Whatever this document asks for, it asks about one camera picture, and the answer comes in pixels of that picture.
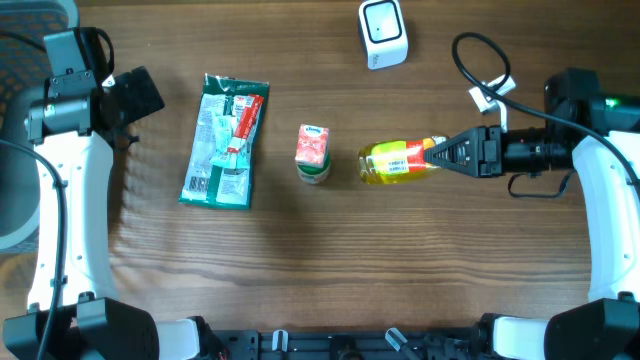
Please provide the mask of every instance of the yellow bottle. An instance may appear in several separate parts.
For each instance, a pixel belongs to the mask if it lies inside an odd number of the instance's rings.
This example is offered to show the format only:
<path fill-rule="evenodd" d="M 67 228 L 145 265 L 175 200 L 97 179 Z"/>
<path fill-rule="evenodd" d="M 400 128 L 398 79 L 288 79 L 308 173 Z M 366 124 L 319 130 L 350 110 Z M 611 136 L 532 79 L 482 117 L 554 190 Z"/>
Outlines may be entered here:
<path fill-rule="evenodd" d="M 424 150 L 445 140 L 432 136 L 367 145 L 358 154 L 360 178 L 367 184 L 397 184 L 429 177 L 440 168 L 424 161 Z"/>

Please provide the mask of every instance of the bottle of yellow liquid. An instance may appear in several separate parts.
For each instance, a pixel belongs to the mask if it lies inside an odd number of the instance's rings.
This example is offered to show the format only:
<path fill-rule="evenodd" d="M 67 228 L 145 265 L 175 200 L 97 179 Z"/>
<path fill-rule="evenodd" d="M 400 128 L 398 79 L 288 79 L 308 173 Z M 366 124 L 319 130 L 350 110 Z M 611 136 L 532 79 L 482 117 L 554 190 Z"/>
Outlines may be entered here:
<path fill-rule="evenodd" d="M 424 161 L 424 150 L 446 140 L 445 136 L 432 136 L 367 145 L 358 154 L 360 178 L 367 184 L 397 184 L 429 177 L 439 167 Z"/>

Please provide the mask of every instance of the small box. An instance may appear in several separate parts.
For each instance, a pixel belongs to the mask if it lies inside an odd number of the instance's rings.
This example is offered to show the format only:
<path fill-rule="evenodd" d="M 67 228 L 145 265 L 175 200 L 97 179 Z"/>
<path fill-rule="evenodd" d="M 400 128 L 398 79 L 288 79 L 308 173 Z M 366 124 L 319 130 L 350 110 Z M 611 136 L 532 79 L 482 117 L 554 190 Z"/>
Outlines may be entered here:
<path fill-rule="evenodd" d="M 368 0 L 358 11 L 358 32 L 369 69 L 400 64 L 407 58 L 409 41 L 398 0 Z"/>
<path fill-rule="evenodd" d="M 296 163 L 322 168 L 329 154 L 329 129 L 300 125 Z"/>

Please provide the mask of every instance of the wood grain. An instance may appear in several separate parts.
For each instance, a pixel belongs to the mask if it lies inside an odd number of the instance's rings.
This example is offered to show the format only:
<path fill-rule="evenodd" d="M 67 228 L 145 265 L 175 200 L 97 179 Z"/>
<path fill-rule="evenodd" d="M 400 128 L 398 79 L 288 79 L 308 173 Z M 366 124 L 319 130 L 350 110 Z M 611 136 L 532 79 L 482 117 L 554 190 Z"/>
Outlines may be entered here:
<path fill-rule="evenodd" d="M 81 8 L 84 25 L 111 36 L 117 72 L 145 65 L 167 105 L 135 124 L 142 142 L 114 168 L 110 257 L 125 302 L 157 319 L 200 314 L 219 329 L 335 330 L 469 325 L 484 312 L 549 317 L 586 301 L 577 179 L 559 200 L 516 200 L 507 178 L 446 172 L 367 186 L 356 154 L 374 141 L 497 122 L 478 113 L 451 60 L 462 31 L 502 45 L 518 83 L 512 98 L 534 107 L 542 108 L 544 81 L 568 66 L 597 69 L 606 89 L 640 94 L 640 3 L 404 0 L 409 57 L 376 72 L 357 36 L 358 4 Z M 481 78 L 501 73 L 479 44 L 464 44 L 462 56 Z M 177 203 L 204 73 L 271 83 L 251 211 Z M 511 119 L 514 128 L 542 126 Z M 301 123 L 331 129 L 334 168 L 322 186 L 297 178 Z M 520 187 L 553 191 L 562 175 Z M 34 262 L 0 256 L 0 317 L 24 312 Z"/>

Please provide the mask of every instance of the red and white box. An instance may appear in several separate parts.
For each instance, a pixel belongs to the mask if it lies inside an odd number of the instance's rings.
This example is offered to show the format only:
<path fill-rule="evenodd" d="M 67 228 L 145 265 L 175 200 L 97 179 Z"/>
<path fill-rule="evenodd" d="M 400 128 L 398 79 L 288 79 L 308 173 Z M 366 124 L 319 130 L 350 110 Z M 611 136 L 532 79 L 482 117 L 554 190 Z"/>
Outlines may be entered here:
<path fill-rule="evenodd" d="M 329 129 L 300 125 L 296 163 L 322 168 L 329 154 Z"/>

